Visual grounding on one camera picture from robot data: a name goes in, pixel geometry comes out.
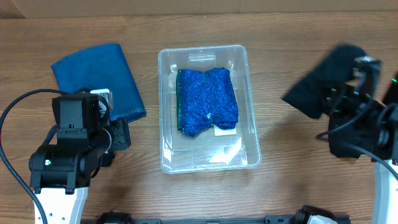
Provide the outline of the clear plastic container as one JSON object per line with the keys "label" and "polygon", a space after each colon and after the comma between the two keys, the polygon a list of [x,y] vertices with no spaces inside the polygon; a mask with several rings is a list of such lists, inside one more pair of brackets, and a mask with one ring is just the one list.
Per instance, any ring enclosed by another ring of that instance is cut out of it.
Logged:
{"label": "clear plastic container", "polygon": [[245,47],[163,49],[158,68],[160,164],[166,174],[259,166]]}

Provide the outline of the blue glitter cloth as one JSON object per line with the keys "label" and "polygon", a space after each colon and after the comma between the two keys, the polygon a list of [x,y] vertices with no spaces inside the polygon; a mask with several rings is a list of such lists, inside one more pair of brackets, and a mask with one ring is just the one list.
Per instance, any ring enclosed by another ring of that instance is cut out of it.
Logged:
{"label": "blue glitter cloth", "polygon": [[176,77],[177,129],[195,137],[212,126],[234,129],[239,108],[230,71],[180,69]]}

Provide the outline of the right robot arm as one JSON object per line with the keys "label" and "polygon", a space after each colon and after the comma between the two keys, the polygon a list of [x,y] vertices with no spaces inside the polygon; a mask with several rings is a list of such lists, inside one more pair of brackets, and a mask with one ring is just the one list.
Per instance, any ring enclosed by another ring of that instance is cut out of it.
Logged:
{"label": "right robot arm", "polygon": [[397,223],[397,78],[382,101],[374,99],[381,62],[371,57],[354,60],[356,86],[323,85],[322,110],[329,117],[327,141],[336,157],[371,158],[374,169],[373,223]]}

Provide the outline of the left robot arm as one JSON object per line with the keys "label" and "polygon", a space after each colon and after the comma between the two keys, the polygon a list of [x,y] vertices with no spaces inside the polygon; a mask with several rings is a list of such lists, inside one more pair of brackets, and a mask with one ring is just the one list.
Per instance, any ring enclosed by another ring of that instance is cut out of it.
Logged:
{"label": "left robot arm", "polygon": [[85,129],[54,128],[57,143],[45,141],[29,160],[30,187],[39,204],[36,223],[80,223],[91,180],[109,167],[117,151],[131,145],[121,118],[88,134]]}

